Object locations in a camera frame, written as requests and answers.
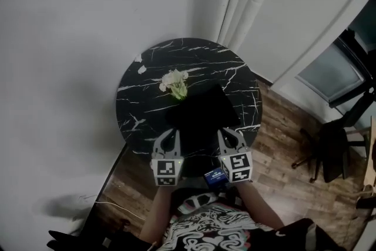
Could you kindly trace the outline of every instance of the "white cable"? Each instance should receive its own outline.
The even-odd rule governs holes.
[[[121,207],[121,206],[119,206],[118,204],[115,204],[115,203],[111,203],[111,202],[94,202],[94,203],[98,203],[98,204],[111,204],[111,205],[115,205],[115,206],[117,206],[117,207],[119,207],[119,208],[121,208],[121,209],[123,209],[123,210],[125,210],[125,211],[127,211],[127,212],[129,212],[131,215],[134,215],[134,216],[137,216],[139,219],[141,219],[141,220],[145,220],[143,217],[140,217],[140,216],[138,216],[138,215],[136,215],[136,214],[134,214],[133,212],[131,212],[130,210],[128,210],[128,209],[125,209],[125,208],[123,208],[123,207]]]

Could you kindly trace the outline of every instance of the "glass panel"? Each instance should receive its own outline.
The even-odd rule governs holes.
[[[297,79],[327,101],[352,90],[362,82],[347,58],[334,44],[300,72]]]

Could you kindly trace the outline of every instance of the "person's right arm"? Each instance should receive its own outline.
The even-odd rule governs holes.
[[[257,189],[249,181],[234,183],[251,218],[275,230],[284,227],[280,217],[264,201]]]

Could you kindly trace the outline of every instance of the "person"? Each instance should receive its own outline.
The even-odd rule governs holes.
[[[149,250],[344,250],[310,219],[284,226],[249,181],[226,191],[161,186],[139,239]]]

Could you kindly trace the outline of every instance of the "white wall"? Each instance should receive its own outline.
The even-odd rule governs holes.
[[[49,229],[78,226],[76,209],[92,206],[124,144],[114,101],[124,71],[153,44],[192,36],[199,2],[0,0],[5,251],[46,250]]]
[[[321,35],[347,1],[265,0],[238,55],[253,71],[274,82]],[[229,32],[244,4],[245,0],[239,1]]]

